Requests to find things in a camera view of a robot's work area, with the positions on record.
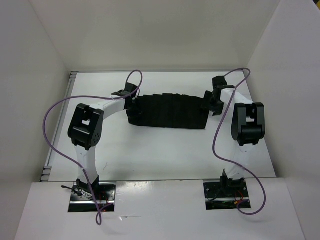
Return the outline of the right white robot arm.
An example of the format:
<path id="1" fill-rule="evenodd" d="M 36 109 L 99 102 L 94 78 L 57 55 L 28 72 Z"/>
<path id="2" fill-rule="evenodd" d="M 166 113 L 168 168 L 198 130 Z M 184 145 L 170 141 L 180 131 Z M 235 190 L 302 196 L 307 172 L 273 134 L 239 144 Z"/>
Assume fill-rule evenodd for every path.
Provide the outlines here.
<path id="1" fill-rule="evenodd" d="M 219 180 L 219 193 L 229 197 L 244 187 L 250 152 L 265 136 L 265 109 L 262 103 L 253 102 L 229 85 L 224 76 L 214 77 L 212 86 L 212 92 L 205 92 L 203 108 L 214 116 L 220 116 L 225 105 L 233 111 L 230 132 L 237 148 L 231 160 L 233 166 L 223 170 Z"/>

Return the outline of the black pleated skirt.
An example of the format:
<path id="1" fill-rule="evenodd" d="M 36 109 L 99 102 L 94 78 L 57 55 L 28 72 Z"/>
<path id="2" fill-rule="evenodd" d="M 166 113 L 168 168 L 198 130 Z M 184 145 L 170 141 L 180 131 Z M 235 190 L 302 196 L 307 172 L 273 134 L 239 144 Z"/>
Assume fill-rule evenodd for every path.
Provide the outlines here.
<path id="1" fill-rule="evenodd" d="M 163 93 L 138 97 L 142 114 L 128 119 L 131 125 L 152 128 L 203 130 L 209 110 L 202 110 L 203 98 Z"/>

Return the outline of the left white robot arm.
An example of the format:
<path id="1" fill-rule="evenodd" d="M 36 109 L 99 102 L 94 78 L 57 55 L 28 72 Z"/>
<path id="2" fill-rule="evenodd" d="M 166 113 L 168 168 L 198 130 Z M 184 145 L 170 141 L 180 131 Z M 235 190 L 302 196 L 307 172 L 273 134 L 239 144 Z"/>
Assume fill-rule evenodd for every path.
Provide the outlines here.
<path id="1" fill-rule="evenodd" d="M 76 185 L 88 200 L 96 199 L 100 193 L 96 146 L 102 137 L 104 120 L 118 112 L 130 110 L 138 90 L 138 86 L 126 83 L 123 90 L 112 93 L 109 99 L 91 105 L 80 103 L 75 108 L 67 134 L 81 165 Z"/>

